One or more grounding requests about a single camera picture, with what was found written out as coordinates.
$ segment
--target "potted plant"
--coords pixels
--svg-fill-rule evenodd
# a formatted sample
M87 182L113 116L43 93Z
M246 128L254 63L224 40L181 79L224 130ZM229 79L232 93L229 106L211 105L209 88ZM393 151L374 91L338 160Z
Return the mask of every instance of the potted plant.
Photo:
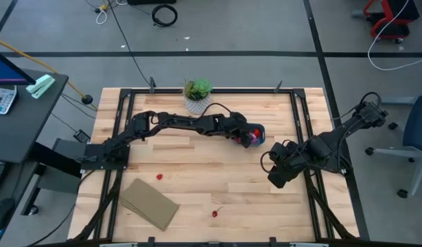
M202 114L211 103L212 85L207 79L195 79L186 81L183 87L185 105L192 114Z

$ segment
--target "wooden table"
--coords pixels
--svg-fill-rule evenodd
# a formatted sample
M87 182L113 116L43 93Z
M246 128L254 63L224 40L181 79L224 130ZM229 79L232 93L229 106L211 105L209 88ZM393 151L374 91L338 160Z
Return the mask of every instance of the wooden table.
M111 137L120 89L102 91L93 143ZM305 89L314 134L331 130L331 121L323 90ZM290 97L286 94L212 94L214 102L241 112L249 122L264 125L266 142L244 149L222 137L204 137L186 131L167 129L145 141L131 145L130 163L124 172L121 190L140 178L180 205L170 226L161 231L119 203L115 225L115 242L278 242L314 241L303 175L277 189L259 166L259 158L275 142L297 142ZM298 102L300 118L302 107ZM181 94L137 95L133 114L145 110L190 115ZM209 114L224 113L219 106ZM303 121L304 139L307 139ZM264 159L266 168L271 161ZM163 174L162 180L156 175ZM104 171L96 171L80 187L69 237L76 236L91 219L99 204ZM351 199L341 175L323 172L325 190L331 210L358 235ZM219 209L218 216L212 211ZM105 236L108 210L104 216ZM323 236L325 224L318 208Z

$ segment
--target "computer monitor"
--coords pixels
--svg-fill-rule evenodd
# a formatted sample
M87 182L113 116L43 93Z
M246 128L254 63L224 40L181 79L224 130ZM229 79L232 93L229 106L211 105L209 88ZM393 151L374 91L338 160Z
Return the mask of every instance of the computer monitor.
M0 86L31 85L35 80L0 54Z

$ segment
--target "chair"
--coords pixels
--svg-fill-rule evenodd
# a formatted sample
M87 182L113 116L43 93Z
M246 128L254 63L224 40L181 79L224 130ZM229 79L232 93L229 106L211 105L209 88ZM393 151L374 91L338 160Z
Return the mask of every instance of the chair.
M414 148L414 150L367 148L365 152L367 155L378 153L408 157L411 163L417 160L409 191L400 189L397 192L399 197L407 198L409 192L411 196L417 192L422 179L422 96L418 97L412 107L405 128L400 123L391 123L388 127L390 130L400 129L403 132L403 146Z
M397 44L403 42L403 38L407 37L410 33L408 23L419 18L419 12L415 6L414 0L382 0L383 12L369 12L368 9L374 2L375 0L369 0L363 11L353 11L353 18L366 17L366 20L373 26L371 28L371 36L374 38L393 20L393 22L379 35L376 41L384 38L392 39Z

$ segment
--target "white cable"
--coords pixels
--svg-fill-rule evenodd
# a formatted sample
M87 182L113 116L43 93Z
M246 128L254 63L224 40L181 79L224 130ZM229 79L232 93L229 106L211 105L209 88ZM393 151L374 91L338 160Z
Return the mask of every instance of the white cable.
M116 3L117 3L117 5L127 5L128 4L127 0L126 0L125 3L120 3L119 0L116 0Z
M106 18L105 18L102 22L100 22L100 21L99 21L99 17L100 17L102 14L105 14L105 15L106 15ZM105 11L103 11L103 10L100 10L100 12L99 12L98 16L96 17L96 24L102 25L102 24L104 24L106 21L107 21L107 13L106 13Z
M368 50L368 59L369 59L369 62L371 62L371 64L376 68L376 69L379 69L379 70L381 70L381 71L393 71L393 70L395 70L395 69L401 69L401 68L404 68L404 67L408 67L408 66L411 66L411 65L414 65L414 64L417 64L417 63L419 63L419 62L422 62L422 59L420 59L420 60L418 60L418 61L416 61L416 62L413 62L413 63L410 63L410 64L405 64L405 65L401 65L401 66L398 66L398 67L394 67L394 68L389 68L389 69L384 69L384 68L380 68L380 67L378 67L377 65L375 65L374 64L374 62L372 61L372 59L371 59L371 57L370 57L370 52L371 52L371 49L373 48L373 46L374 46L374 44L375 44L375 42L377 42L377 39L379 38L379 36L380 36L380 34L382 34L382 32L389 26L389 24L391 24L402 12L403 12L403 10L406 8L406 6L408 5L408 3L409 3L409 0L407 0L406 1L406 3L404 4L404 6L403 6L403 8L400 10L400 12L398 12L398 14L394 17L394 19L392 19L391 21L389 21L388 22L388 24L387 25L385 25L383 28L382 28L382 30L378 33L378 35L377 35L377 37L375 37L375 39L374 39L374 41L373 41L373 43L371 44L371 46L369 47L369 50Z

